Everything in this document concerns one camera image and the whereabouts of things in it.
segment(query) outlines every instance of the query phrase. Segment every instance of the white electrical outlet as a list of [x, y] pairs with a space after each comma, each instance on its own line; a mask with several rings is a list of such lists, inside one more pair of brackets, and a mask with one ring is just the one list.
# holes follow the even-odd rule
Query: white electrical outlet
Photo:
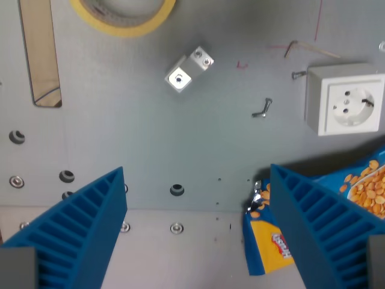
[[378, 131], [384, 86], [370, 64], [310, 67], [306, 122], [318, 135]]

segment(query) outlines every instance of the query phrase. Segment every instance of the white floor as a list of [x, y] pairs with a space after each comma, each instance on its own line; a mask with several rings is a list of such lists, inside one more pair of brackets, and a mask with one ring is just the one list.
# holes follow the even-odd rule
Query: white floor
[[[45, 210], [0, 207], [4, 241]], [[240, 214], [130, 210], [126, 221], [131, 230], [119, 235], [103, 289], [305, 288], [295, 266], [248, 275]], [[182, 234], [170, 232], [173, 222]]]

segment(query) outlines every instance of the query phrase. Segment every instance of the allen key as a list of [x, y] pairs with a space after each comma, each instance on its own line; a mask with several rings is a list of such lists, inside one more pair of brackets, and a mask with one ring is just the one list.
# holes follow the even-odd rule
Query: allen key
[[324, 54], [324, 55], [327, 55], [327, 56], [330, 56], [330, 57], [333, 57], [333, 58], [341, 58], [341, 56], [339, 56], [337, 54], [328, 52], [328, 51], [323, 50], [323, 49], [319, 49], [316, 46], [313, 46], [313, 45], [310, 45], [310, 44], [308, 44], [306, 42], [301, 42], [301, 41], [298, 41], [298, 40], [293, 40], [293, 41], [290, 42], [288, 50], [286, 50], [286, 53], [285, 53], [285, 56], [284, 56], [285, 58], [287, 58], [289, 56], [289, 53], [291, 52], [292, 48], [295, 45], [301, 46], [304, 49], [307, 49], [307, 50], [310, 50], [310, 51], [313, 51], [313, 52], [318, 52], [318, 53], [321, 53], [321, 54]]

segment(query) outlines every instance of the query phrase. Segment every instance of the hole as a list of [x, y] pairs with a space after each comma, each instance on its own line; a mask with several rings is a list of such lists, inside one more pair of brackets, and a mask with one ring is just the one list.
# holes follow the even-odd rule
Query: hole
[[185, 188], [183, 188], [182, 185], [179, 185], [179, 184], [175, 184], [173, 185], [171, 188], [170, 188], [170, 193], [173, 195], [173, 196], [176, 196], [176, 197], [179, 197], [181, 195], [183, 195], [185, 192]]
[[194, 56], [195, 56], [196, 58], [202, 57], [202, 51], [201, 51], [201, 50], [195, 50]]
[[9, 134], [10, 140], [17, 145], [25, 142], [25, 136], [20, 131], [11, 131]]
[[70, 183], [75, 180], [74, 174], [69, 170], [62, 170], [59, 174], [60, 181]]
[[61, 199], [62, 200], [65, 200], [65, 199], [67, 199], [69, 196], [71, 196], [73, 194], [73, 192], [71, 192], [71, 191], [66, 191], [65, 193], [63, 193], [62, 195], [61, 195]]

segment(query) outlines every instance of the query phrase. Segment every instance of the dark gray block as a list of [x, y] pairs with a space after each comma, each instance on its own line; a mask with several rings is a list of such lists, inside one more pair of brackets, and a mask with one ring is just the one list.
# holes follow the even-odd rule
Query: dark gray block
[[385, 235], [369, 237], [366, 262], [368, 264], [369, 288], [385, 288]]
[[37, 289], [37, 274], [35, 248], [0, 248], [0, 288]]

